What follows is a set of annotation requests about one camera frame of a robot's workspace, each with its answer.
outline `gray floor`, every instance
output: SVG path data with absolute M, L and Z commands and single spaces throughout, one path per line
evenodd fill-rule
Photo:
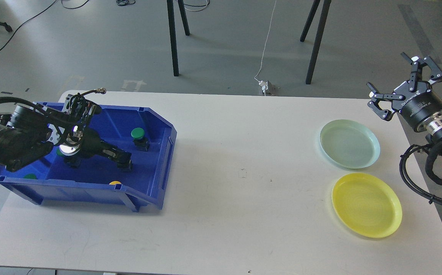
M 84 1 L 63 3 L 73 7 Z M 52 2 L 0 0 L 0 20 L 17 29 Z M 258 78 L 275 84 L 279 96 L 363 99 L 369 94 L 368 81 L 381 92 L 390 92 L 409 77 L 411 67 L 401 52 L 430 54 L 442 68 L 442 0 L 333 1 L 313 81 L 306 85 L 319 12 L 306 42 L 299 42 L 299 37 L 311 4 L 310 0 L 278 0 L 275 7 Z M 137 0 L 135 5 L 118 7 L 112 0 L 93 0 L 75 10 L 64 9 L 58 1 L 22 26 L 0 52 L 0 96 L 12 93 L 31 101 L 57 101 L 69 89 L 96 87 L 257 95 L 253 77 L 260 68 L 273 6 L 273 0 L 211 0 L 208 9 L 188 12 L 189 37 L 183 35 L 175 7 L 181 76 L 174 77 L 165 1 Z M 10 35 L 0 26 L 0 48 Z M 137 86 L 139 81 L 146 84 Z M 434 91 L 442 97 L 442 83 Z M 13 106 L 0 106 L 0 112 L 12 110 Z M 424 144 L 424 134 L 405 129 L 411 143 Z M 390 169 L 397 172 L 397 164 Z M 442 195 L 442 188 L 431 183 L 429 187 Z M 6 195 L 0 188 L 0 207 Z M 423 207 L 433 206 L 425 203 Z M 442 218 L 442 207 L 437 209 Z M 0 268 L 0 275 L 28 271 Z M 47 274 L 53 270 L 29 272 Z

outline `plate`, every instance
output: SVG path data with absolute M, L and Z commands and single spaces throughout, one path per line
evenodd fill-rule
M 371 238 L 383 238 L 401 225 L 399 198 L 381 179 L 364 173 L 343 176 L 331 193 L 333 208 L 351 230 Z
M 319 135 L 324 154 L 336 164 L 350 169 L 372 165 L 380 155 L 379 141 L 374 133 L 353 120 L 333 120 Z

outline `white table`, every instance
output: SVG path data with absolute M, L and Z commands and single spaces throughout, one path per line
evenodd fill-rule
M 364 99 L 108 92 L 99 104 L 151 107 L 178 131 L 163 210 L 46 202 L 11 193 L 0 213 L 0 266 L 160 274 L 442 273 L 435 207 L 398 172 L 409 146 L 399 120 Z M 331 189 L 351 170 L 318 147 L 320 129 L 345 118 L 369 127 L 381 156 L 361 169 L 384 180 L 403 207 L 384 239 L 353 233 Z M 409 174 L 423 176 L 414 158 Z

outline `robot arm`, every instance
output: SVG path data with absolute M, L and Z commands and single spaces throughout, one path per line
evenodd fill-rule
M 29 106 L 17 106 L 9 122 L 0 124 L 0 164 L 14 172 L 48 155 L 54 146 L 60 146 L 67 158 L 102 155 L 122 170 L 131 170 L 131 153 L 102 140 L 89 127 L 92 116 L 101 111 L 99 105 L 84 97 L 92 92 L 105 94 L 106 90 L 71 95 L 61 112 L 15 97 L 0 97 L 0 104 L 15 102 Z
M 436 176 L 433 172 L 434 163 L 439 155 L 442 155 L 442 99 L 432 91 L 432 85 L 442 82 L 442 70 L 429 56 L 421 59 L 418 56 L 409 58 L 404 52 L 401 54 L 411 66 L 409 80 L 404 81 L 394 89 L 392 94 L 381 94 L 372 85 L 367 83 L 371 89 L 369 97 L 371 100 L 368 106 L 382 120 L 389 121 L 395 113 L 400 114 L 415 132 L 428 132 L 425 146 L 413 145 L 401 156 L 399 170 L 401 178 L 413 191 L 430 200 L 442 205 L 442 198 L 426 192 L 417 186 L 406 172 L 406 160 L 409 156 L 423 150 L 428 154 L 425 172 L 427 176 L 435 183 L 442 186 L 442 178 Z M 429 80 L 422 80 L 423 68 L 430 67 L 431 73 Z M 381 101 L 391 103 L 392 110 L 382 110 L 379 106 Z

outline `white cable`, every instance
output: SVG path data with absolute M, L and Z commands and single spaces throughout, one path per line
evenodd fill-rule
M 267 39 L 265 39 L 265 45 L 263 46 L 263 52 L 261 53 L 260 69 L 258 70 L 258 73 L 256 73 L 256 75 L 253 77 L 256 81 L 258 81 L 259 84 L 261 83 L 261 81 L 258 80 L 256 77 L 260 74 L 261 65 L 263 64 L 263 56 L 265 54 L 265 48 L 267 47 L 268 35 L 270 34 L 270 28 L 272 28 L 272 19 L 274 17 L 275 5 L 277 5 L 277 0 L 275 0 L 274 3 L 274 9 L 272 10 L 272 16 L 270 17 L 270 25 L 268 26 Z
M 184 9 L 186 9 L 186 10 L 188 10 L 188 11 L 198 12 L 198 11 L 202 11 L 202 10 L 207 9 L 207 6 L 209 6 L 210 3 L 211 3 L 211 0 L 206 0 L 206 5 L 204 5 L 204 6 L 202 7 L 202 9 L 199 9 L 199 10 L 190 10 L 190 9 L 186 8 L 186 7 L 185 7 L 185 4 L 184 4 Z

